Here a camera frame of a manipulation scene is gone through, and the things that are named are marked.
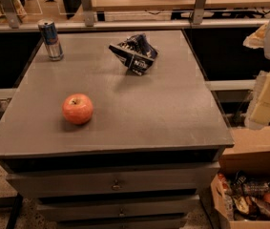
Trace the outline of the blue chip bag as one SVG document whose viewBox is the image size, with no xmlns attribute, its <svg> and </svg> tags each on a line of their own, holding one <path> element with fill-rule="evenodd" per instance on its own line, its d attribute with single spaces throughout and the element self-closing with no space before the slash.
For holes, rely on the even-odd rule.
<svg viewBox="0 0 270 229">
<path fill-rule="evenodd" d="M 152 67 L 157 58 L 157 50 L 149 44 L 145 33 L 136 34 L 116 45 L 111 44 L 109 50 L 130 71 L 143 75 Z"/>
</svg>

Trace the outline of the redbull can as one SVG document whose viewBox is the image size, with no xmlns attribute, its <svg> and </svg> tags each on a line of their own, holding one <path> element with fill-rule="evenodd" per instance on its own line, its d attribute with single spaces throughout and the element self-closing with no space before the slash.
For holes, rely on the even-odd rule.
<svg viewBox="0 0 270 229">
<path fill-rule="evenodd" d="M 51 19 L 42 19 L 37 25 L 41 32 L 49 59 L 52 61 L 61 60 L 63 58 L 63 51 L 54 22 Z"/>
</svg>

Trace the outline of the top grey drawer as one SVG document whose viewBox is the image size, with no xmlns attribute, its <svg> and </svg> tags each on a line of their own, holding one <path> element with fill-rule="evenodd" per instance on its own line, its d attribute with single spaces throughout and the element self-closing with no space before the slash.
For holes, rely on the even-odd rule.
<svg viewBox="0 0 270 229">
<path fill-rule="evenodd" d="M 26 198 L 50 198 L 200 189 L 218 170 L 217 162 L 183 163 L 9 174 L 7 181 Z"/>
</svg>

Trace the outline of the grey drawer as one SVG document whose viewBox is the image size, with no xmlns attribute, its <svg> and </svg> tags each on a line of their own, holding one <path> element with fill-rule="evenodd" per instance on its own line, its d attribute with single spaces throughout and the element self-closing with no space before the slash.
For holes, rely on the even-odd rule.
<svg viewBox="0 0 270 229">
<path fill-rule="evenodd" d="M 183 163 L 9 174 L 7 181 L 26 198 L 50 198 L 200 189 L 218 170 L 217 162 Z"/>
<path fill-rule="evenodd" d="M 40 204 L 37 211 L 50 221 L 116 219 L 138 216 L 187 214 L 199 202 L 198 195 L 115 199 Z"/>
</svg>

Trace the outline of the grey drawer cabinet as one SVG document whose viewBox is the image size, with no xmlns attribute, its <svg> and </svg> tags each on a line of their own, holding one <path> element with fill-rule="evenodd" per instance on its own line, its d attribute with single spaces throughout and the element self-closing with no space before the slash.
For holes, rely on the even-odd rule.
<svg viewBox="0 0 270 229">
<path fill-rule="evenodd" d="M 180 31 L 147 37 L 158 56 L 143 75 L 127 71 L 109 50 L 125 39 L 122 32 L 64 34 L 64 57 L 56 62 L 40 50 L 0 120 L 0 165 L 7 175 L 218 163 L 233 138 L 186 39 Z M 72 94 L 93 103 L 85 124 L 62 115 Z M 35 199 L 49 205 L 199 196 L 203 188 Z M 179 229 L 187 214 L 54 222 L 57 229 Z"/>
</svg>

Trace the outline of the cardboard box of snacks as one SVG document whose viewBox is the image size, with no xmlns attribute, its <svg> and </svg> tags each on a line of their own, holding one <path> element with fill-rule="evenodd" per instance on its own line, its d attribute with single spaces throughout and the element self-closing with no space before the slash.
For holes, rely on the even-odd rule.
<svg viewBox="0 0 270 229">
<path fill-rule="evenodd" d="M 262 199 L 270 193 L 270 182 L 244 174 L 229 180 L 218 173 L 211 191 L 221 229 L 270 229 L 270 203 Z"/>
</svg>

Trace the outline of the middle grey drawer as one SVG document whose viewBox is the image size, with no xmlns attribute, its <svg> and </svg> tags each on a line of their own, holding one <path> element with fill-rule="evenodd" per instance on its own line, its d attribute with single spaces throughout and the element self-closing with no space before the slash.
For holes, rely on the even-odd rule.
<svg viewBox="0 0 270 229">
<path fill-rule="evenodd" d="M 115 199 L 40 204 L 37 211 L 50 221 L 116 219 L 138 216 L 187 214 L 199 202 L 198 195 Z"/>
</svg>

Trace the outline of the red apple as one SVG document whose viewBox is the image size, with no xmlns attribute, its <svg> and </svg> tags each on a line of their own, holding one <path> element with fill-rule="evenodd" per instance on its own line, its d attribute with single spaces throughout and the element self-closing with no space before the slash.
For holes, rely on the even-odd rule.
<svg viewBox="0 0 270 229">
<path fill-rule="evenodd" d="M 85 124 L 93 116 L 93 103 L 84 94 L 72 94 L 63 102 L 62 115 L 72 124 Z"/>
</svg>

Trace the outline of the metal railing frame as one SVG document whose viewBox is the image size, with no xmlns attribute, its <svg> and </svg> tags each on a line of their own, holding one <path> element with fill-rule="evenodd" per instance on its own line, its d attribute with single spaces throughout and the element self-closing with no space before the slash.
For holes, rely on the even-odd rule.
<svg viewBox="0 0 270 229">
<path fill-rule="evenodd" d="M 14 27 L 0 23 L 0 32 L 36 31 L 41 19 L 54 21 L 59 31 L 137 31 L 216 27 L 222 25 L 260 26 L 269 20 L 259 18 L 216 19 L 213 12 L 266 10 L 270 0 L 91 0 L 86 9 L 66 13 L 63 0 L 29 0 L 26 16 Z"/>
</svg>

